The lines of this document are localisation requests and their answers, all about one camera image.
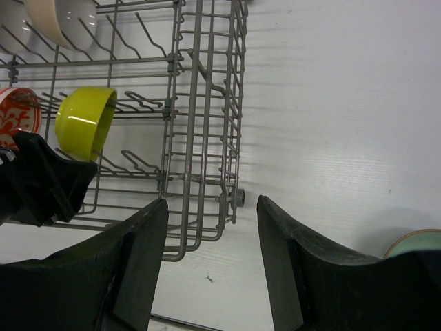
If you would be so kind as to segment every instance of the red and white bowl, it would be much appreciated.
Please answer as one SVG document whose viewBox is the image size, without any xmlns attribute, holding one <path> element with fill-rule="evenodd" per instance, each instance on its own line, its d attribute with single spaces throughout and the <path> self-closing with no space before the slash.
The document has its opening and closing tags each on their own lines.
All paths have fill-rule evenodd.
<svg viewBox="0 0 441 331">
<path fill-rule="evenodd" d="M 0 89 L 0 147 L 16 148 L 12 137 L 20 131 L 39 133 L 41 109 L 29 88 Z"/>
</svg>

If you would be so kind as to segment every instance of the light green bowl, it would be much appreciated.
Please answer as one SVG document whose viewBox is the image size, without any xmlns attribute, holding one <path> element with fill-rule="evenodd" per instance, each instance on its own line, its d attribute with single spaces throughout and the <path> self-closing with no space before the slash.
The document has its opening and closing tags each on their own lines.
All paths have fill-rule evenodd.
<svg viewBox="0 0 441 331">
<path fill-rule="evenodd" d="M 414 250 L 441 250 L 441 229 L 419 230 L 398 239 L 387 250 L 385 258 Z"/>
</svg>

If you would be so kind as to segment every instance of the cream bowl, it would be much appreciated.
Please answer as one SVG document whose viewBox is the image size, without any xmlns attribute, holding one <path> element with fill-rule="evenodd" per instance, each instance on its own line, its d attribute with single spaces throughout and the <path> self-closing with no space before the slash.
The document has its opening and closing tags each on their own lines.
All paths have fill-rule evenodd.
<svg viewBox="0 0 441 331">
<path fill-rule="evenodd" d="M 87 50 L 96 32 L 96 6 L 92 0 L 25 0 L 32 25 L 46 38 L 69 50 Z"/>
<path fill-rule="evenodd" d="M 25 24 L 29 21 L 25 7 L 13 0 L 0 0 L 0 52 L 17 54 L 25 48 L 3 28 L 6 27 L 23 44 L 27 45 L 31 31 Z"/>
</svg>

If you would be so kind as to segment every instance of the wire rack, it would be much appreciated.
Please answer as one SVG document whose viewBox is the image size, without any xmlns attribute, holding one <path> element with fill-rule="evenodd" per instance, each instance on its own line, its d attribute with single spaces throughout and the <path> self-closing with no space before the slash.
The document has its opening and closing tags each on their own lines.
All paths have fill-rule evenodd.
<svg viewBox="0 0 441 331">
<path fill-rule="evenodd" d="M 114 123 L 103 151 L 94 151 L 99 173 L 72 223 L 55 226 L 103 230 L 164 197 L 163 259 L 180 261 L 219 240 L 245 202 L 238 179 L 248 3 L 94 2 L 96 35 L 79 19 L 93 39 L 87 51 L 64 33 L 76 52 L 59 48 L 29 23 L 25 45 L 2 26 L 27 52 L 0 55 L 0 84 L 37 93 L 41 134 L 61 154 L 53 124 L 62 100 L 78 86 L 116 88 Z"/>
</svg>

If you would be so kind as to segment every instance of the dishwasher rack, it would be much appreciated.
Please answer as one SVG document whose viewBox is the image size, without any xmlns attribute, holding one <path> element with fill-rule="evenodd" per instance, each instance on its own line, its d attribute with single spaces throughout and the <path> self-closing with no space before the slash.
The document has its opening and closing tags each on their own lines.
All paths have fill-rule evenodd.
<svg viewBox="0 0 441 331">
<path fill-rule="evenodd" d="M 245 202 L 238 180 L 248 0 L 94 2 L 101 33 L 94 36 L 79 19 L 93 39 L 88 51 L 64 33 L 76 52 L 59 48 L 25 23 L 34 37 L 27 46 L 1 26 L 27 52 L 0 55 L 0 85 L 36 91 L 43 113 L 41 134 L 61 154 L 53 125 L 75 84 L 118 86 L 110 135 L 115 129 L 127 137 L 134 132 L 142 136 L 142 123 L 162 127 L 161 142 L 158 135 L 150 139 L 159 146 L 157 164 L 150 161 L 151 153 L 131 148 L 122 148 L 117 159 L 110 138 L 102 152 L 94 151 L 99 172 L 82 210 L 72 223 L 55 226 L 104 230 L 124 220 L 124 210 L 133 213 L 163 197 L 171 217 L 163 260 L 180 261 L 202 241 L 219 240 Z M 170 20 L 170 52 L 156 40 L 163 31 L 148 27 L 156 17 L 161 24 Z M 8 52 L 5 45 L 0 49 Z M 143 138 L 135 139 L 142 145 Z"/>
</svg>

